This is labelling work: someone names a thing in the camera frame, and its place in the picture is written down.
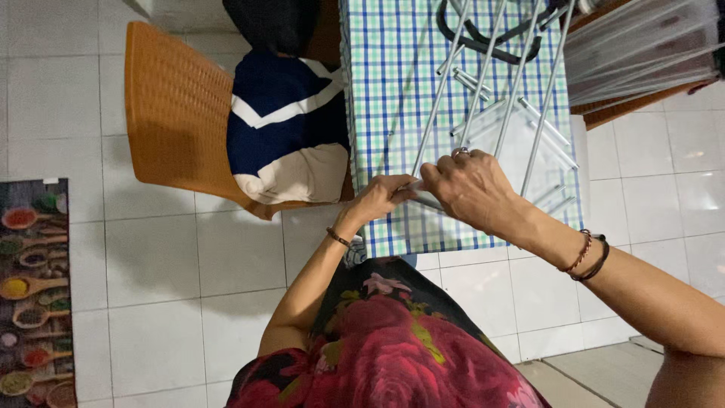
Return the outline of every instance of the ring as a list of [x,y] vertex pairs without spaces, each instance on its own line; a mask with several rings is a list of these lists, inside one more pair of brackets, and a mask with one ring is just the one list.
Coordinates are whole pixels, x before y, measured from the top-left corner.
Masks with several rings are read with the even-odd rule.
[[456,151],[453,153],[453,159],[455,159],[456,156],[458,156],[461,153],[465,153],[466,155],[471,155],[471,152],[468,151],[468,148],[465,146],[459,147],[456,149]]

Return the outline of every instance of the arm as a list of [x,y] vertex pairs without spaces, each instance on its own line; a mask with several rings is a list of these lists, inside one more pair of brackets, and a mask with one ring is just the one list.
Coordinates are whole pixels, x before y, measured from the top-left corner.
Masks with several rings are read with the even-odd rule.
[[[415,193],[397,189],[415,179],[412,176],[376,176],[370,184],[337,216],[332,229],[340,238],[350,241],[358,229],[374,219],[385,216]],[[329,235],[304,265],[297,278],[282,297],[262,334],[258,356],[282,348],[307,349],[310,332],[320,310],[325,290],[347,247]]]
[[[474,150],[470,155],[457,155],[455,160],[444,156],[437,166],[424,164],[420,172],[426,188],[449,215],[526,249],[557,268],[571,266],[584,247],[582,233],[517,195],[491,155]],[[594,240],[589,255],[570,274],[584,276],[601,257],[602,244]],[[674,367],[680,371],[689,367],[689,375],[694,376],[691,380],[701,380],[703,387],[725,382],[722,368],[710,372],[695,369],[697,364],[725,364],[725,307],[616,248],[610,249],[601,271],[584,284],[632,327],[668,350],[650,400],[665,392],[687,394],[687,383],[671,380]],[[711,375],[720,377],[713,380]]]

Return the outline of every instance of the wooden furniture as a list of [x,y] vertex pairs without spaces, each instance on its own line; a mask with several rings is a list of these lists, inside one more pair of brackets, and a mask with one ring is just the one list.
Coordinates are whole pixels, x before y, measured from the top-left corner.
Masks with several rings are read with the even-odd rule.
[[[325,205],[265,205],[239,189],[226,153],[232,84],[232,77],[182,41],[146,23],[129,23],[125,107],[136,178],[224,197],[266,220],[279,210]],[[353,196],[348,171],[341,200]]]

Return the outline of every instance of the table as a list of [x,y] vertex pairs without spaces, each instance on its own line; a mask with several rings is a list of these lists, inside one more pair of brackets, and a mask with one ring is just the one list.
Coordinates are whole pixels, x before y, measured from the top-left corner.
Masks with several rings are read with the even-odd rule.
[[[422,129],[441,80],[435,70],[445,61],[451,46],[436,26],[438,5],[438,0],[340,0],[341,53],[348,84],[345,96],[356,192],[378,174],[412,171]],[[490,36],[493,26],[495,5],[493,1],[475,0],[471,7],[472,21],[486,36]],[[504,26],[514,27],[530,17],[533,5],[533,1],[509,1]],[[450,6],[447,21],[455,28],[457,16]],[[539,111],[560,32],[556,26],[541,35],[539,55],[526,64],[518,92]],[[514,38],[502,48],[520,55],[523,39]],[[482,57],[466,49],[455,66],[477,76]],[[484,82],[494,90],[492,101],[508,95],[514,75],[515,66],[493,59]],[[448,132],[463,120],[468,101],[468,91],[457,81],[448,81],[428,140],[426,161],[435,163],[455,147]],[[563,66],[558,70],[547,119],[571,141]],[[573,144],[570,148],[567,153],[576,159]],[[575,171],[560,171],[557,177],[566,185],[566,194],[579,198]],[[583,228],[581,201],[578,199],[557,218],[573,228]],[[400,205],[385,219],[370,222],[363,234],[371,258],[509,245],[415,202]]]

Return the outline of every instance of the hand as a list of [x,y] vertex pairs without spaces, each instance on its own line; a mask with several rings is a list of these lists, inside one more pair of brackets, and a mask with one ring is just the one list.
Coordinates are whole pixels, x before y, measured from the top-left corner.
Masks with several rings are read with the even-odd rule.
[[517,245],[535,207],[513,191],[496,158],[480,150],[455,153],[455,160],[443,156],[437,166],[420,167],[426,189],[449,216]]
[[366,223],[385,216],[398,204],[415,197],[412,190],[398,190],[415,180],[409,174],[373,177],[370,184],[340,213],[337,224],[345,220],[357,231]]

